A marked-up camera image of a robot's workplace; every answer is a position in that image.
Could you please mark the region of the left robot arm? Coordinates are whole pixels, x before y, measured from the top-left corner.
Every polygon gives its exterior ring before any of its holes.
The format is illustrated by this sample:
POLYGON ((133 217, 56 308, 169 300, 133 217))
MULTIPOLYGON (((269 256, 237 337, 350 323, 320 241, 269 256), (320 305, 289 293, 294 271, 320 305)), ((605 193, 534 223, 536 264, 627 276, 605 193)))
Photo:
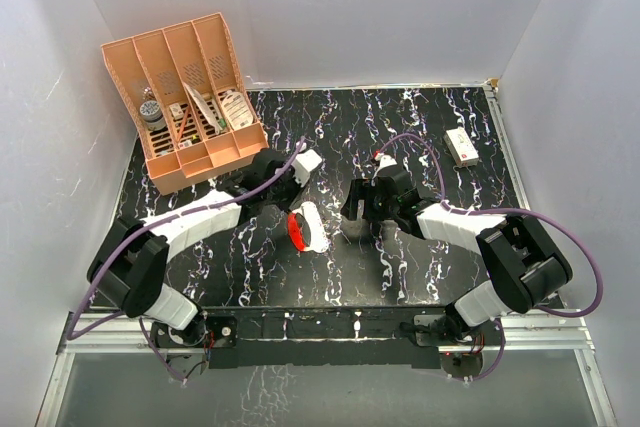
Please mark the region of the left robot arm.
POLYGON ((321 163, 312 149, 287 160, 264 148, 250 164, 181 208, 145 219, 117 218, 88 269, 91 287, 127 317, 164 325, 184 346, 200 344, 205 315, 194 300, 166 283, 169 262, 194 244, 247 223, 266 207, 290 213, 321 163))

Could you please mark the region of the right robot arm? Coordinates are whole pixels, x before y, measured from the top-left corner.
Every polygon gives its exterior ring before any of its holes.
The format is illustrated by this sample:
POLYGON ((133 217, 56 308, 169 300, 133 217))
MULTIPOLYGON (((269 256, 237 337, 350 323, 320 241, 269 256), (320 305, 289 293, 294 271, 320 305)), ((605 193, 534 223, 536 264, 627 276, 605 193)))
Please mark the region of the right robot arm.
POLYGON ((410 329, 466 344, 482 324, 511 312, 525 314, 566 285, 573 271, 540 221, 530 214, 453 213, 423 197, 398 165, 350 183, 341 215, 369 223, 393 221, 401 231, 479 255, 489 279, 445 307, 439 319, 410 329))

